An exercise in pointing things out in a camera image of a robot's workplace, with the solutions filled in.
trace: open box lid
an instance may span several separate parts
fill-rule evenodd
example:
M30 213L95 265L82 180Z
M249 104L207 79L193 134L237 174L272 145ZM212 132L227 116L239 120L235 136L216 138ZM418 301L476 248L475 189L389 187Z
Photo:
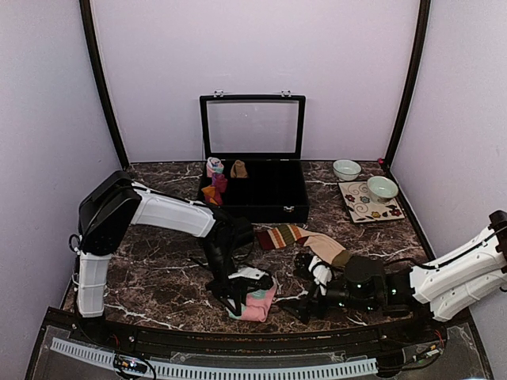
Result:
M206 158L300 159L303 95L200 97Z

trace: black box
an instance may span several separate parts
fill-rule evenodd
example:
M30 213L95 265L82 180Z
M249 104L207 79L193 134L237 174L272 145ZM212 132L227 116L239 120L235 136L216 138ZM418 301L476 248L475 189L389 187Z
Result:
M310 205L300 161L305 102L305 96L287 94L200 97L204 152L224 165L228 185L222 208L231 215L263 223L308 220ZM231 122L234 128L225 133L220 124ZM237 150L224 143L234 137ZM248 178L231 178L236 160L245 162ZM197 199L204 200L201 189L211 183L204 164Z

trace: white wall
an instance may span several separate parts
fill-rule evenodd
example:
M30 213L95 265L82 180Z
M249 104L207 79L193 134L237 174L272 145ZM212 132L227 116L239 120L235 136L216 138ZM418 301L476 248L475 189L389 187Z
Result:
M119 163L79 2L1 3L0 378L20 379L66 290L79 202Z
M393 173L437 256L507 211L507 2L432 3ZM495 378L507 378L507 298L473 306Z
M202 159L198 98L307 96L306 159L383 157L418 0L93 1L132 162Z

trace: black vertical post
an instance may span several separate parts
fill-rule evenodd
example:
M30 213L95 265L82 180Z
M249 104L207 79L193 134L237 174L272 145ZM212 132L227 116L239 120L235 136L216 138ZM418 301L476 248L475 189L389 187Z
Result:
M105 121L108 124L109 133L111 134L111 139L116 150L116 155L120 160L122 168L126 169L129 166L128 157L127 153L125 152L124 144L121 141L120 130L118 129L118 123L116 122L116 118L112 110L108 87L105 83L101 56L99 54L97 45L97 36L95 35L95 28L93 26L93 14L90 0L79 0L79 3L81 5L82 26L85 29L86 45L88 45L88 54L90 55L90 62L92 64L93 76L95 77L95 84L97 85L98 95L101 98Z
M419 3L419 15L417 17L417 27L415 29L414 45L412 55L410 56L409 70L406 75L405 88L403 89L402 101L399 105L398 115L396 116L395 127L391 135L391 141L387 148L386 157L383 159L385 169L389 169L396 155L399 141L402 137L403 127L405 126L406 116L408 115L410 102L414 94L415 82L419 65L421 63L422 48L425 44L426 29L428 27L429 6L431 0L421 0Z

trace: slotted metal strip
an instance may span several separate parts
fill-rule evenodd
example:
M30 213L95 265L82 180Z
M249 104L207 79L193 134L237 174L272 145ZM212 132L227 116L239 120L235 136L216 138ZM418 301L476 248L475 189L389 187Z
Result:
M97 348L88 348L75 342L53 338L51 350L82 362L113 371L114 353ZM359 375L376 374L376 359L358 360L348 363L326 364L314 367L293 368L215 368L194 367L150 360L157 378L166 380L334 380L354 378ZM148 371L144 378L152 378Z

